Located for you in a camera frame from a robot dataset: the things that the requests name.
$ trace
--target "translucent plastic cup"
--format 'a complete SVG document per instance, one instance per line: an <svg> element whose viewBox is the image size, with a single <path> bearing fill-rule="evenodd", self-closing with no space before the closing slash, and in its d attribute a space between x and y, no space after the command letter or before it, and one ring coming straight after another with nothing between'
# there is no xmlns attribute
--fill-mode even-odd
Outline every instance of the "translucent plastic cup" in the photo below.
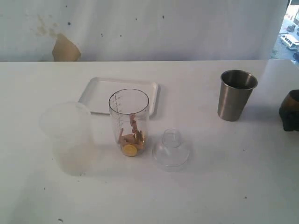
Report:
<svg viewBox="0 0 299 224"><path fill-rule="evenodd" d="M109 99L115 141L126 156L136 156L146 148L149 97L141 90L124 89Z"/></svg>
<svg viewBox="0 0 299 224"><path fill-rule="evenodd" d="M91 131L91 114L81 103L53 106L39 120L42 131L51 139L59 167L70 175L86 172L96 152Z"/></svg>

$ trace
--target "white tabletop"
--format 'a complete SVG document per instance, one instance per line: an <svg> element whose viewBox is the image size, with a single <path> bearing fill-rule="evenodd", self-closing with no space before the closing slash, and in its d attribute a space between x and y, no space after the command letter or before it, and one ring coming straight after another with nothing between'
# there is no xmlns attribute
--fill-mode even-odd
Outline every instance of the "white tabletop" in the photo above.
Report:
<svg viewBox="0 0 299 224"><path fill-rule="evenodd" d="M258 86L237 122L217 115L220 74L246 70ZM101 160L76 177L62 172L38 127L47 108L77 101L92 77L155 81L153 141L170 127L189 142L177 172L158 168L151 149L119 151L107 115L93 116ZM289 60L0 63L0 223L299 223L299 133L278 115L299 88Z"/></svg>

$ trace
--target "metal tumbler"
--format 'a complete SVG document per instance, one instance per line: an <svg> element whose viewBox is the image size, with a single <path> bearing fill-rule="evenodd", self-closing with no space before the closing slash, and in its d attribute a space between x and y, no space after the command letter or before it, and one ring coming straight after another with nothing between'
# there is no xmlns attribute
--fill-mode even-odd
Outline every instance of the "metal tumbler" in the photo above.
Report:
<svg viewBox="0 0 299 224"><path fill-rule="evenodd" d="M218 115L223 120L239 119L257 79L242 70L228 70L221 75Z"/></svg>

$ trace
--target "white metal tray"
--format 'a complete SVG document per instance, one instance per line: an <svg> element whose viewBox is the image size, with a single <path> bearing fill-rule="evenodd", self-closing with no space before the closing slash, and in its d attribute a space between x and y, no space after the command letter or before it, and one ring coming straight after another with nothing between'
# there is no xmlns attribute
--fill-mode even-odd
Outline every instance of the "white metal tray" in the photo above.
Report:
<svg viewBox="0 0 299 224"><path fill-rule="evenodd" d="M123 89L145 92L149 97L149 115L153 114L158 91L158 84L155 82L95 77L87 84L79 102L87 106L91 113L109 114L109 98Z"/></svg>

